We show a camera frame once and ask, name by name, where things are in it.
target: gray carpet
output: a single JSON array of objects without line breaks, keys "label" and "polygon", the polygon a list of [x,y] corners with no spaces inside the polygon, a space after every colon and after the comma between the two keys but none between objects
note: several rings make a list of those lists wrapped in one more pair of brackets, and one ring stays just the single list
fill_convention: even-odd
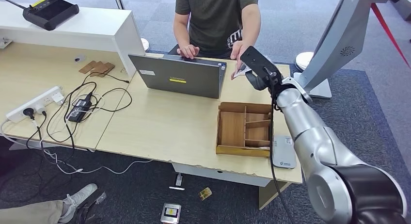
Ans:
[{"label": "gray carpet", "polygon": [[[366,73],[342,69],[330,79],[330,85],[334,97],[329,100],[315,99],[314,109],[358,157],[391,173],[404,189],[408,201],[411,201],[411,177]],[[68,149],[57,151],[62,156],[70,152]],[[0,177],[0,183],[22,172],[33,172],[39,165],[39,158],[32,152],[6,151],[4,154],[8,154],[12,162],[18,158],[19,163],[13,172]],[[120,171],[133,160],[135,158],[105,152],[76,151],[70,162],[85,170],[104,163]],[[0,201],[0,208],[62,199],[66,193],[74,193],[94,182],[104,188],[108,195],[107,200],[93,211],[104,218],[104,223],[159,223],[165,202],[182,205],[181,224],[289,223],[278,198],[264,210],[258,210],[258,188],[255,186],[186,175],[186,190],[174,191],[168,189],[174,178],[173,172],[168,163],[152,162],[133,165],[123,175],[101,170],[89,175],[74,175],[70,181],[70,176],[44,163],[40,172],[43,180],[46,182],[55,175],[57,177],[41,191],[42,195],[27,202]],[[55,187],[67,181],[69,183]],[[0,198],[24,199],[37,192],[39,182],[38,176],[14,178],[0,191]],[[210,187],[213,195],[201,201],[197,193],[205,187]],[[292,185],[283,194],[297,223],[322,223],[311,208],[303,184]]]}]

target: card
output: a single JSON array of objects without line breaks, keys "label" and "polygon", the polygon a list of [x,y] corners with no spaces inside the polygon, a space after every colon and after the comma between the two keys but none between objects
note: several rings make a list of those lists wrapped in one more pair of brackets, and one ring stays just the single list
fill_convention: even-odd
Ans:
[{"label": "card", "polygon": [[251,68],[249,68],[248,66],[246,66],[246,64],[242,63],[242,65],[241,65],[241,67],[240,67],[240,70],[237,71],[237,72],[234,74],[233,78],[236,78],[237,76],[240,76],[240,75],[245,75],[245,73],[248,72],[248,71],[250,71],[250,70],[251,70]]}]

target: speaker grille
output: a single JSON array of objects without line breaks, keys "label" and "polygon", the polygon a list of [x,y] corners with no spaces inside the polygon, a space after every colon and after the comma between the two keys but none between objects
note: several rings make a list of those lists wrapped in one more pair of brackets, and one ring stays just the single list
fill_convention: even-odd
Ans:
[{"label": "speaker grille", "polygon": [[340,51],[340,55],[343,57],[347,57],[355,52],[355,48],[353,46],[347,46]]}]

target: laptop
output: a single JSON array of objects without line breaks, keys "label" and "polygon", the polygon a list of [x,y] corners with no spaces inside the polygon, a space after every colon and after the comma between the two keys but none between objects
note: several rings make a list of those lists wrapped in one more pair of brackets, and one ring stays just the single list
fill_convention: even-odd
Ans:
[{"label": "laptop", "polygon": [[149,88],[220,98],[226,63],[175,55],[153,58],[129,54],[128,57]]}]

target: white sneaker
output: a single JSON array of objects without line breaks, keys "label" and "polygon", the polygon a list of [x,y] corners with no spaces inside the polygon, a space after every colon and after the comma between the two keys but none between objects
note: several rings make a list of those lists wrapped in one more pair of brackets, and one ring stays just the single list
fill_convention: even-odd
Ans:
[{"label": "white sneaker", "polygon": [[88,184],[72,196],[67,194],[67,198],[63,200],[63,206],[66,204],[69,205],[69,207],[67,212],[65,214],[62,214],[62,216],[60,217],[59,223],[67,223],[71,219],[73,219],[76,208],[96,190],[96,184]]}]

